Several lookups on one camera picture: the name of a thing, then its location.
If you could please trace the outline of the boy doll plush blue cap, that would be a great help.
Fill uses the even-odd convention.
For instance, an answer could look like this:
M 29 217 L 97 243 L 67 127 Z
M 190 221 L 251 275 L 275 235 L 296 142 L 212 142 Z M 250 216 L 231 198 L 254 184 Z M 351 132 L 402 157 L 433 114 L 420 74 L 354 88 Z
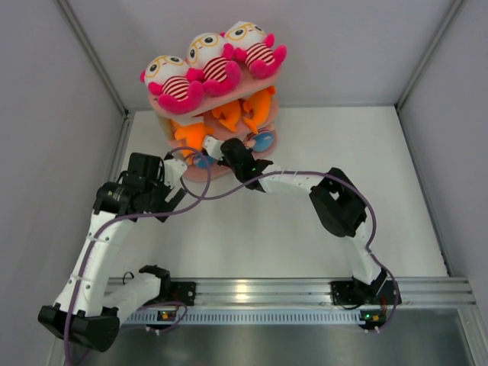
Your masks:
M 275 126 L 274 124 L 269 124 L 258 130 L 257 133 L 250 133 L 244 140 L 244 144 L 247 140 L 256 140 L 254 152 L 262 153 L 269 149 L 275 140 L 274 135 Z

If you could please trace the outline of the small orange shark plush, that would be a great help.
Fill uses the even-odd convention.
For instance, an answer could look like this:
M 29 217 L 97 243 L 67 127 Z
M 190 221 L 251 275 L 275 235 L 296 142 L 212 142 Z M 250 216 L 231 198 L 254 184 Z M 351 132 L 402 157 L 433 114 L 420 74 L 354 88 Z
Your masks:
M 236 132 L 237 124 L 241 118 L 241 105 L 239 100 L 230 101 L 211 110 L 214 118 L 226 129 Z

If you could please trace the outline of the large orange shark plush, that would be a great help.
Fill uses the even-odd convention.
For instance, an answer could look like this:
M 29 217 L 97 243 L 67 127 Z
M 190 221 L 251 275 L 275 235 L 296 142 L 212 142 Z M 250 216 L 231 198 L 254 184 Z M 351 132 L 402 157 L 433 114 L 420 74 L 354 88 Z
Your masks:
M 271 100 L 276 93 L 276 88 L 271 85 L 252 94 L 242 103 L 242 109 L 251 117 L 242 117 L 244 124 L 253 132 L 266 122 L 271 110 Z

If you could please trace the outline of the white panda plush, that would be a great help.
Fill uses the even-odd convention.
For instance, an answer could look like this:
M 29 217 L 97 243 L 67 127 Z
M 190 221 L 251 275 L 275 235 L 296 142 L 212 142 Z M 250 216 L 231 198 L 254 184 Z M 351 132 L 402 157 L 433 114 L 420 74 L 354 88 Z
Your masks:
M 226 95 L 236 89 L 242 77 L 233 56 L 233 45 L 220 34 L 197 35 L 188 47 L 187 77 L 202 82 L 204 92 L 211 97 Z
M 140 81 L 162 109 L 171 114 L 186 114 L 197 109 L 204 100 L 202 83 L 188 80 L 189 69 L 184 59 L 161 55 L 140 73 Z
M 255 79 L 266 79 L 274 75 L 287 57 L 285 45 L 275 47 L 274 34 L 267 34 L 250 21 L 238 21 L 221 35 L 233 46 L 234 58 Z

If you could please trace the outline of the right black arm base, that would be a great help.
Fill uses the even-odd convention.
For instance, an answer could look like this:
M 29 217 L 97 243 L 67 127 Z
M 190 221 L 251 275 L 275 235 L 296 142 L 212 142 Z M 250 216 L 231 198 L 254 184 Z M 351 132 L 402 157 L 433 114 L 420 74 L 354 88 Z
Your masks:
M 332 281 L 332 303 L 343 310 L 359 310 L 359 325 L 364 331 L 379 332 L 402 303 L 395 283 L 366 285 L 356 279 Z

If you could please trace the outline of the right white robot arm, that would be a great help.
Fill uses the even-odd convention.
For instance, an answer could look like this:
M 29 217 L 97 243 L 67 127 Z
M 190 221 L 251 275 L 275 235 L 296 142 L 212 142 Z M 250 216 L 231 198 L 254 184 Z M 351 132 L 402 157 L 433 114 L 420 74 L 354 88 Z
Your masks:
M 284 170 L 270 160 L 255 159 L 237 138 L 218 140 L 209 153 L 250 190 L 310 201 L 325 230 L 347 241 L 345 250 L 359 299 L 372 303 L 382 296 L 387 272 L 371 252 L 377 230 L 375 213 L 341 169 L 327 173 Z

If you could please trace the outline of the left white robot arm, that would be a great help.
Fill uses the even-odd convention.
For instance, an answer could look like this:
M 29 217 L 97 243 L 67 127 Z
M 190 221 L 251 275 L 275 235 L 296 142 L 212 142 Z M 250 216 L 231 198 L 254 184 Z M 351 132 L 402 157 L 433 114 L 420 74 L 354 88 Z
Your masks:
M 134 152 L 118 181 L 98 189 L 85 244 L 66 286 L 38 314 L 39 323 L 55 337 L 105 352 L 132 313 L 148 302 L 170 300 L 170 273 L 156 265 L 143 266 L 139 276 L 112 295 L 105 292 L 111 267 L 138 219 L 148 213 L 163 222 L 184 198 L 175 186 L 186 169 L 171 154 L 160 158 Z

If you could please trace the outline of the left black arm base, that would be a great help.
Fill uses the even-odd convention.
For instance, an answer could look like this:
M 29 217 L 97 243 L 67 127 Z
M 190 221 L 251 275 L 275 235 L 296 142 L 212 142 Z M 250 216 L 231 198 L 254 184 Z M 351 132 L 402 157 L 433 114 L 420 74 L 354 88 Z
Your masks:
M 157 320 L 162 324 L 148 325 L 149 329 L 154 329 L 157 334 L 169 332 L 176 328 L 186 317 L 188 308 L 194 306 L 197 284 L 194 281 L 175 281 L 172 282 L 170 293 L 167 297 L 157 297 L 148 305 L 163 303 L 173 303 L 174 310 L 160 310 Z

